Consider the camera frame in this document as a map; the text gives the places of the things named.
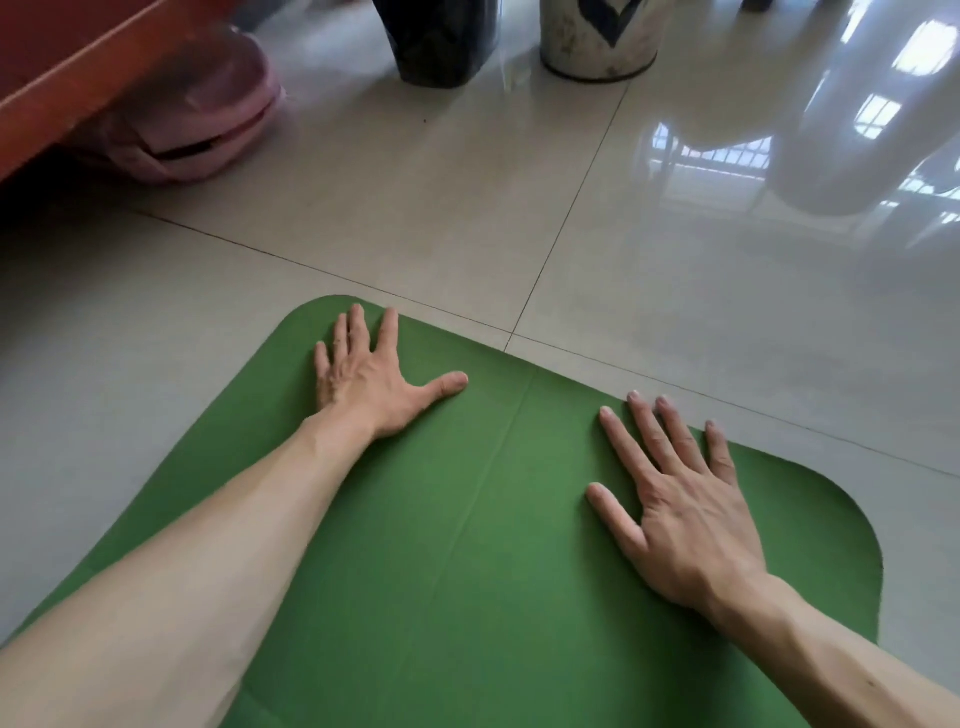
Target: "ceramic pot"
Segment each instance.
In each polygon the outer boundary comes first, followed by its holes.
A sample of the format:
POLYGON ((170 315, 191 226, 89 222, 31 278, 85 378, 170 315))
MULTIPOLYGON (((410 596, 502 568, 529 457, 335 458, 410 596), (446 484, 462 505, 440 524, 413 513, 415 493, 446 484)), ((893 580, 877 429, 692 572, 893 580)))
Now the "ceramic pot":
POLYGON ((540 57, 585 83, 630 79, 653 65, 674 0, 540 0, 540 57))
POLYGON ((490 57, 500 34, 500 0, 373 0, 408 84, 454 88, 490 57))

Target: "green yoga mat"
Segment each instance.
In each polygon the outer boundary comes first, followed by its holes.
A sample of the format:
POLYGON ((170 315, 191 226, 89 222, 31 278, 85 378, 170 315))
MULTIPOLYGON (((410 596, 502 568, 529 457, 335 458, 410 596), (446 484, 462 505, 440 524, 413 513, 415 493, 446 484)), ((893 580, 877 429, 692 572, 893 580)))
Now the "green yoga mat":
MULTIPOLYGON (((313 344, 352 303, 291 313, 32 619, 288 437, 312 412, 313 344)), ((382 309, 365 307, 376 331, 382 309)), ((622 402, 410 319, 399 353, 413 383, 463 369, 470 386, 354 469, 224 725, 805 725, 641 583, 585 503, 600 480, 639 509, 596 422, 622 402)), ((806 468, 732 454, 771 571, 875 640, 882 566, 863 514, 806 468)))

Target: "forearm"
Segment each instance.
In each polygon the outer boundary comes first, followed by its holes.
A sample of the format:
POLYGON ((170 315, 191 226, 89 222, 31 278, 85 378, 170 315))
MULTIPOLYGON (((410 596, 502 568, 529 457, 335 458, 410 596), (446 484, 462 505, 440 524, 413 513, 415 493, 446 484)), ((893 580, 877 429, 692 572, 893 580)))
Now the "forearm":
POLYGON ((960 725, 960 699, 763 576, 714 600, 711 621, 814 728, 960 725))
POLYGON ((0 724, 219 722, 371 438, 325 410, 40 619, 0 652, 0 724))

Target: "wrist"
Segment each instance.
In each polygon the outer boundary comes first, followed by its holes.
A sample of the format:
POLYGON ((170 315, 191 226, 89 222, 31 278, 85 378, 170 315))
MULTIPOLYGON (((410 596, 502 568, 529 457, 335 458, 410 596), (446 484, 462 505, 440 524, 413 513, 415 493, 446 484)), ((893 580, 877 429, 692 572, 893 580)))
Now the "wrist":
POLYGON ((711 590, 704 616, 718 632, 737 642, 754 621, 780 614, 795 602, 803 602, 803 598, 789 584, 758 571, 711 590))
POLYGON ((334 402, 303 421, 300 427, 308 437, 316 438, 322 432, 336 431, 352 445, 366 449, 376 439, 376 424, 359 407, 334 402))

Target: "hand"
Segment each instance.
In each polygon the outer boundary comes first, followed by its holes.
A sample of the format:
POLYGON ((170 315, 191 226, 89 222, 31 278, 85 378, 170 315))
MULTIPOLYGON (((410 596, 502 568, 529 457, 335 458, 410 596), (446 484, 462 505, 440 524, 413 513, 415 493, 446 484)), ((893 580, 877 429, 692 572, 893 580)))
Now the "hand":
POLYGON ((399 317, 395 308, 383 314, 376 351, 370 351, 370 332, 363 306, 355 303, 340 314, 333 328, 333 361, 320 342, 314 350, 317 367, 317 405, 343 407, 366 418, 374 437, 400 432, 437 400, 459 394, 467 387, 467 375, 450 372, 423 387, 407 384, 396 355, 399 317))
POLYGON ((643 506, 640 524, 599 483, 590 484, 587 497, 656 592, 716 624, 721 595, 767 570, 759 534, 736 483, 727 438, 707 422, 708 464, 666 398, 657 400, 657 409, 669 437, 637 392, 628 402, 659 470, 608 407, 600 410, 600 422, 636 483, 643 506))

